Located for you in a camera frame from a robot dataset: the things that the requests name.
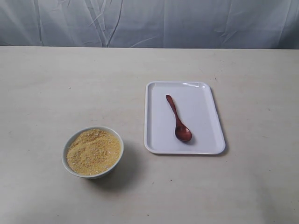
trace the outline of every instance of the brown spoon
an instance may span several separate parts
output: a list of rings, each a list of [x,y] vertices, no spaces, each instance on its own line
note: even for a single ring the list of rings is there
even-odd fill
[[[174,105],[174,102],[173,102],[171,96],[166,95],[166,99],[167,99],[168,103],[170,104],[170,107],[173,110],[174,116],[176,117],[177,124],[176,124],[176,128],[174,130],[174,134],[181,141],[190,141],[192,138],[192,133],[179,119],[176,106]]]

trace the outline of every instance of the granular food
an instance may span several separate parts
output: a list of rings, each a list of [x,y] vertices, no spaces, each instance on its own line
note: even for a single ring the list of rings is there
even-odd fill
[[[95,175],[112,167],[120,156],[120,143],[109,132],[91,129],[81,133],[69,147],[67,162],[81,175]]]

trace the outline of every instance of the white fabric backdrop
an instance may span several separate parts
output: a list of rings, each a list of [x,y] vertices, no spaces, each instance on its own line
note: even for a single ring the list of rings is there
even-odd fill
[[[0,0],[0,45],[299,49],[299,0]]]

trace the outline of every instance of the tray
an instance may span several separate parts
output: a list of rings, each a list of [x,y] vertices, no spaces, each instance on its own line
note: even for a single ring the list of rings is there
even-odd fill
[[[175,117],[165,96],[192,132],[189,142],[175,134]],[[144,144],[155,154],[219,154],[225,149],[211,88],[202,82],[151,82],[146,86]]]

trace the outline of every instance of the white bowl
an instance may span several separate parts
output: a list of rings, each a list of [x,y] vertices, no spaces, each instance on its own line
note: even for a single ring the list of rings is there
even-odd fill
[[[102,173],[99,173],[99,174],[95,174],[95,175],[81,175],[81,174],[78,174],[76,173],[75,171],[73,171],[69,165],[68,165],[68,162],[67,162],[67,159],[66,159],[66,155],[67,155],[67,152],[69,150],[69,147],[71,146],[71,144],[73,143],[73,141],[82,133],[82,132],[85,132],[85,131],[88,131],[90,129],[100,129],[100,130],[103,130],[103,131],[106,131],[106,132],[109,132],[111,134],[113,134],[117,140],[119,141],[120,145],[121,145],[121,151],[120,151],[120,156],[118,157],[117,161],[115,162],[115,164],[110,167],[108,170],[102,172]],[[85,128],[85,129],[82,129],[80,131],[78,131],[76,134],[74,134],[68,141],[67,143],[65,144],[65,147],[64,147],[64,150],[62,152],[62,163],[64,165],[64,167],[66,168],[67,171],[69,171],[71,174],[75,175],[75,176],[78,176],[78,177],[82,177],[82,178],[85,178],[85,179],[97,179],[97,178],[100,178],[100,177],[103,177],[105,175],[107,175],[109,172],[112,171],[112,169],[118,164],[118,162],[120,161],[121,157],[122,157],[122,154],[123,154],[123,141],[120,137],[120,135],[112,130],[111,128],[109,127],[105,127],[105,126],[95,126],[95,127],[88,127],[88,128]]]

